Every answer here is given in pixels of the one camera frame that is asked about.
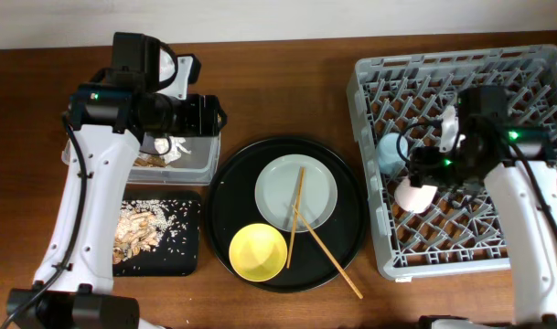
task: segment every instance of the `dish rack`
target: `dish rack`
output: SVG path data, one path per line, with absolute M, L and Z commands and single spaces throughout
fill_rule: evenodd
M 366 176 L 378 270 L 389 280 L 509 269 L 498 213 L 485 191 L 469 206 L 454 210 L 466 191 L 439 189 L 424 213 L 403 212 L 394 202 L 393 188 L 408 171 L 404 167 L 381 175 L 376 158 L 376 144 L 384 134 L 399 133 L 421 117 L 440 119 L 459 91 L 481 85 L 504 86 L 511 116 L 518 123 L 547 127 L 557 154 L 555 46 L 366 58 L 356 63 L 347 88 L 348 105 Z M 433 127 L 414 128 L 406 137 L 410 151 L 440 143 L 440 132 Z

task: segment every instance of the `wooden table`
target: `wooden table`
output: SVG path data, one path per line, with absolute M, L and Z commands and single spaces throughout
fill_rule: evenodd
M 198 55 L 203 69 L 192 91 L 218 95 L 229 115 L 221 163 L 263 137 L 302 134 L 342 154 L 363 184 L 345 94 L 358 59 L 547 43 L 557 45 L 557 32 L 173 48 Z M 0 323 L 9 290 L 30 286 L 54 228 L 67 173 L 59 160 L 66 140 L 60 114 L 69 95 L 107 66 L 110 55 L 107 47 L 0 51 Z M 199 192 L 205 195 L 207 189 Z M 509 271 L 394 283 L 378 274 L 370 236 L 348 275 L 365 295 L 363 301 L 340 277 L 310 292 L 265 292 L 233 277 L 201 239 L 194 274 L 117 278 L 113 293 L 137 298 L 146 320 L 175 328 L 372 327 L 414 322 L 422 314 L 494 323 L 512 316 Z

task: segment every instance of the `wooden chopstick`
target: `wooden chopstick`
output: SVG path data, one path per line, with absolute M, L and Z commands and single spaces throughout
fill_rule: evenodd
M 355 284 L 353 284 L 353 281 L 349 278 L 349 276 L 345 273 L 345 271 L 343 271 L 343 268 L 341 267 L 341 265 L 339 265 L 339 263 L 337 262 L 335 257 L 333 257 L 333 255 L 331 255 L 331 252 L 329 251 L 329 249 L 327 249 L 327 246 L 325 246 L 325 244 L 323 244 L 323 241 L 321 241 L 321 239 L 313 231 L 311 226 L 308 225 L 308 223 L 306 222 L 305 217 L 301 213 L 298 212 L 298 210 L 296 209 L 295 206 L 293 206 L 293 209 L 295 210 L 295 213 L 298 214 L 298 216 L 300 216 L 300 219 L 305 224 L 306 229 L 308 229 L 308 231 L 311 232 L 311 235 L 313 236 L 313 238 L 315 238 L 316 243 L 318 243 L 318 245 L 321 246 L 321 249 L 326 253 L 327 257 L 329 257 L 329 259 L 331 260 L 333 265 L 335 265 L 335 267 L 337 268 L 339 273 L 341 273 L 341 276 L 343 278 L 345 278 L 345 281 L 348 282 L 349 287 L 351 287 L 351 289 L 353 289 L 353 292 L 355 292 L 360 299 L 363 299 L 363 295 L 361 294 L 361 292 L 359 292 L 358 287 L 356 287 Z
M 300 196 L 303 192 L 303 181 L 305 181 L 305 168 L 301 168 L 300 182 L 298 183 L 298 191 L 296 192 L 296 203 L 295 203 L 295 215 L 293 216 L 293 229 L 290 233 L 290 248 L 288 249 L 288 261 L 286 262 L 286 268 L 290 269 L 290 259 L 293 257 L 293 247 L 295 246 L 295 234 L 296 234 L 296 218 L 298 217 L 298 208 L 300 207 Z

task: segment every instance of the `white plate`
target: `white plate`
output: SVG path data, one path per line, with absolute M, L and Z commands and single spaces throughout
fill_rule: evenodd
M 305 168 L 305 181 L 299 211 L 311 228 L 318 228 L 331 216 L 337 203 L 337 184 L 331 172 L 315 158 L 290 154 L 270 162 L 258 176 L 255 198 L 262 216 L 275 228 L 290 232 L 293 226 L 292 205 L 301 167 Z M 307 232 L 299 218 L 296 232 Z

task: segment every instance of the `bowl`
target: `bowl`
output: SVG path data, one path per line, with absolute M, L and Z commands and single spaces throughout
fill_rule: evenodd
M 230 263 L 247 281 L 268 281 L 284 267 L 287 251 L 286 240 L 278 229 L 267 224 L 251 224 L 233 236 Z

